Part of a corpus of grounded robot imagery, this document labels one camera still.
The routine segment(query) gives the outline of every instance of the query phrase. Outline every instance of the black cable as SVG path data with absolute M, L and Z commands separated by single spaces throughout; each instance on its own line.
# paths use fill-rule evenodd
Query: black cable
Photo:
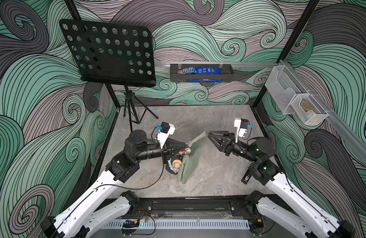
M 321 217 L 323 217 L 325 220 L 327 220 L 334 228 L 335 228 L 335 230 L 336 231 L 338 231 L 338 233 L 340 234 L 340 236 L 341 237 L 343 237 L 342 236 L 342 234 L 341 234 L 341 232 L 337 229 L 337 227 L 336 226 L 334 226 L 334 224 L 333 223 L 331 223 L 331 221 L 329 221 L 320 211 L 318 211 L 308 200 L 306 200 L 304 197 L 302 197 L 292 186 L 291 186 L 291 184 L 290 184 L 290 182 L 289 182 L 289 179 L 287 178 L 287 175 L 286 175 L 286 173 L 285 173 L 285 177 L 286 177 L 286 181 L 287 181 L 287 184 L 289 184 L 289 186 L 290 186 L 290 188 L 292 189 L 292 191 L 293 192 L 295 192 L 298 196 L 300 196 L 303 200 L 305 200 L 305 202 L 307 202 L 315 211 L 317 211 L 318 213 L 319 213 L 319 215 L 321 216 Z
M 88 196 L 86 196 L 79 204 L 77 204 L 77 206 L 75 207 L 75 208 L 73 208 L 73 210 L 71 211 L 71 213 L 69 213 L 69 215 L 60 223 L 60 225 L 57 227 L 57 229 L 53 232 L 53 234 L 52 234 L 52 236 L 51 236 L 51 238 L 54 236 L 54 234 L 56 233 L 56 231 L 60 228 L 60 226 L 62 226 L 62 224 L 64 223 L 64 221 L 66 220 L 66 219 L 68 219 L 68 217 L 70 217 L 71 216 L 71 214 L 72 214 L 72 212 L 74 212 L 75 210 L 76 210 L 76 208 L 78 207 L 78 206 L 80 206 L 80 204 L 82 203 L 82 202 L 84 202 L 85 201 L 85 199 L 87 199 L 92 193 L 94 192 L 94 190 L 93 191 L 91 191 L 90 192 L 90 194 L 88 194 Z
M 154 234 L 154 232 L 155 232 L 155 229 L 157 228 L 157 225 L 155 224 L 155 220 L 154 220 L 154 218 L 152 218 L 147 212 L 145 212 L 146 213 L 146 215 L 148 216 L 148 217 L 150 217 L 151 219 L 152 219 L 152 221 L 154 222 L 154 231 L 152 231 L 152 233 L 150 233 L 150 234 L 133 234 L 133 235 L 152 235 L 152 234 Z
M 142 190 L 142 189 L 146 189 L 146 188 L 150 188 L 151 186 L 153 186 L 154 184 L 156 184 L 159 179 L 161 179 L 162 177 L 162 174 L 163 174 L 163 170 L 164 170 L 164 160 L 163 160 L 163 154 L 162 154 L 162 150 L 161 150 L 161 147 L 159 146 L 159 141 L 157 141 L 157 146 L 159 148 L 159 151 L 161 152 L 161 156 L 162 156 L 162 172 L 161 174 L 159 175 L 159 178 L 157 179 L 157 181 L 155 181 L 153 184 L 147 186 L 147 187 L 144 187 L 144 188 L 126 188 L 126 187 L 122 187 L 122 186 L 119 186 L 119 185 L 114 185 L 114 184 L 101 184 L 100 186 L 98 186 L 97 188 L 101 187 L 101 186 L 106 186 L 106 185 L 111 185 L 111 186 L 114 186 L 114 187 L 119 187 L 119 188 L 125 188 L 125 189 L 129 189 L 129 190 Z
M 248 137 L 246 139 L 244 139 L 244 136 L 243 136 L 241 139 L 248 141 L 251 134 L 252 134 L 252 127 L 250 128 Z
M 267 231 L 264 231 L 263 233 L 260 233 L 259 235 L 265 234 L 266 232 L 270 231 L 273 228 L 273 226 L 275 226 L 275 224 L 276 224 L 276 222 L 274 222 L 273 225 Z
M 154 129 L 152 130 L 152 132 L 151 132 L 151 139 L 153 139 L 154 140 L 154 138 L 152 137 L 152 134 L 154 133 L 154 131 L 155 131 L 155 129 L 156 129 L 157 127 L 154 127 Z

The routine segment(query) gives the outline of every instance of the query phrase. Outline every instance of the tripod stand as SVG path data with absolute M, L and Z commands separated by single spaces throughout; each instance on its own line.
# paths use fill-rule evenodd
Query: tripod stand
M 135 95 L 135 93 L 133 93 L 133 91 L 129 90 L 128 86 L 124 85 L 124 87 L 125 87 L 126 92 L 124 93 L 125 94 L 125 108 L 123 109 L 123 117 L 126 117 L 126 108 L 127 108 L 128 113 L 129 113 L 130 131 L 133 131 L 133 122 L 137 123 L 137 124 L 141 123 L 142 118 L 143 118 L 144 114 L 146 113 L 146 111 L 149 111 L 156 119 L 159 118 L 146 105 L 144 105 L 143 102 L 141 102 L 141 100 L 139 100 L 136 97 L 136 95 Z M 135 110 L 134 103 L 133 103 L 133 98 L 135 98 L 145 108 L 141 119 L 138 119 L 138 115 L 137 115 L 137 112 Z

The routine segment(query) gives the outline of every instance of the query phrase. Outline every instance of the wall-mounted basket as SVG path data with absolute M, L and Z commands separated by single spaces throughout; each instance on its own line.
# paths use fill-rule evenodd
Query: wall-mounted basket
M 274 66 L 266 80 L 265 87 L 276 102 L 277 106 L 281 109 L 282 113 L 286 115 L 295 113 L 290 102 L 296 94 L 301 92 L 284 72 L 284 69 L 284 65 Z
M 284 65 L 274 66 L 266 80 L 266 89 L 283 114 L 297 113 L 305 125 L 318 125 L 328 117 L 310 91 L 302 93 L 300 81 Z
M 170 64 L 170 81 L 180 82 L 232 82 L 233 69 L 230 64 Z M 222 70 L 222 74 L 177 74 L 179 69 L 186 67 L 216 67 Z

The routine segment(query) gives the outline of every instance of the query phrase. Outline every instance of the green towel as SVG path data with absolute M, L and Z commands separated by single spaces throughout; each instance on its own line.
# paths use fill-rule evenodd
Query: green towel
M 202 134 L 195 137 L 195 139 L 188 143 L 191 153 L 183 156 L 182 165 L 178 172 L 179 182 L 186 183 L 190 176 L 194 173 L 202 154 L 202 143 L 207 136 L 208 131 L 204 131 Z

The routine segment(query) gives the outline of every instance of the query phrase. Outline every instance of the green swirl wall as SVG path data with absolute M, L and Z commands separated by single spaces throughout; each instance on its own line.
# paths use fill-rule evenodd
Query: green swirl wall
M 271 62 L 307 1 L 75 4 L 83 20 L 148 26 L 159 61 Z M 0 237 L 43 237 L 40 221 L 87 185 L 114 118 L 104 85 L 80 80 L 60 19 L 71 19 L 63 0 L 0 0 Z M 253 103 L 270 69 L 239 68 L 232 83 L 206 85 L 172 83 L 167 68 L 156 72 L 154 88 L 132 88 L 148 105 L 235 105 Z M 123 103 L 124 88 L 113 88 Z
M 286 60 L 366 144 L 366 1 L 345 2 L 320 3 Z M 288 177 L 366 237 L 366 167 L 348 138 L 283 115 L 269 93 L 257 110 Z

